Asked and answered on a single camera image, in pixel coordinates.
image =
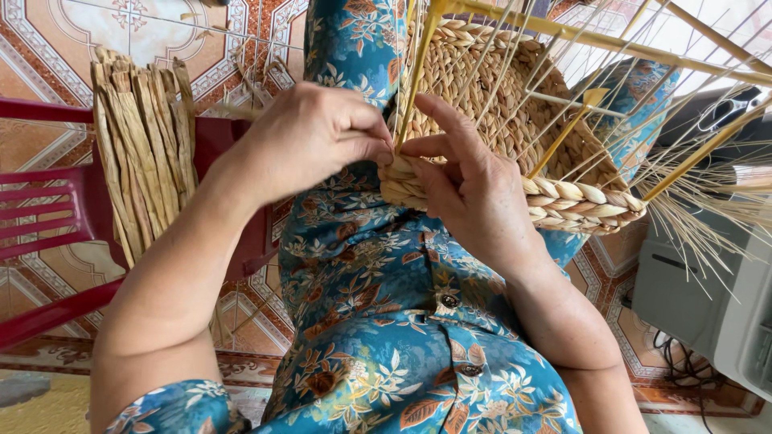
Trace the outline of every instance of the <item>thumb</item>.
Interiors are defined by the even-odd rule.
[[[442,166],[430,163],[422,158],[411,159],[413,171],[421,180],[426,191],[429,207],[426,214],[429,217],[448,217],[463,209],[463,202],[455,190]]]
[[[382,164],[391,164],[394,157],[391,147],[383,139],[372,137],[362,131],[345,131],[340,134],[337,143],[345,164],[361,160],[372,160]]]

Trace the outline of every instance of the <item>chair leg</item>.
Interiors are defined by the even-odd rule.
[[[0,352],[106,306],[123,281],[114,280],[0,323]]]

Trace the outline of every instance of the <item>black cable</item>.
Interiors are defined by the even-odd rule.
[[[705,366],[701,367],[700,369],[695,369],[694,364],[692,363],[692,354],[694,354],[694,351],[687,350],[684,344],[679,342],[678,344],[681,346],[681,350],[683,351],[685,355],[684,359],[684,366],[683,369],[676,368],[676,364],[673,363],[673,356],[672,356],[672,342],[675,340],[674,337],[668,337],[665,339],[660,345],[657,345],[657,338],[659,337],[659,334],[662,333],[662,331],[657,330],[657,332],[654,334],[654,348],[657,348],[658,350],[662,351],[662,356],[665,359],[665,363],[668,365],[669,373],[665,376],[665,380],[670,381],[674,385],[676,385],[679,388],[689,389],[689,388],[697,388],[698,389],[698,395],[697,398],[699,400],[699,415],[703,419],[703,425],[705,426],[705,429],[707,429],[709,434],[713,434],[713,431],[710,430],[710,427],[708,426],[708,422],[705,419],[705,403],[703,402],[703,385],[707,383],[715,383],[716,386],[722,387],[722,386],[730,386],[733,388],[738,388],[740,390],[745,390],[744,388],[737,387],[735,385],[728,384],[726,382],[726,376],[721,374],[720,372],[713,369],[713,366],[709,364],[706,364]],[[704,372],[706,369],[710,369],[710,375],[707,377],[700,377],[699,374],[701,372]],[[693,378],[698,381],[695,385],[682,385],[679,384],[679,381],[686,380],[688,378]]]

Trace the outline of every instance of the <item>woman's right hand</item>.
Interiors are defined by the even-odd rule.
[[[461,246],[505,280],[521,280],[551,263],[528,216],[517,163],[491,152],[472,121],[442,99],[418,94],[415,106],[445,131],[402,148],[405,155],[448,161],[412,163],[428,196],[427,214],[439,217]]]

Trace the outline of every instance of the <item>forearm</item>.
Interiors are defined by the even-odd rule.
[[[604,369],[622,363],[604,318],[546,251],[525,260],[529,263],[516,264],[502,276],[506,297],[533,347],[564,368]]]
[[[228,175],[212,171],[119,289],[100,330],[100,351],[145,354],[189,341],[207,327],[250,216],[234,198]]]

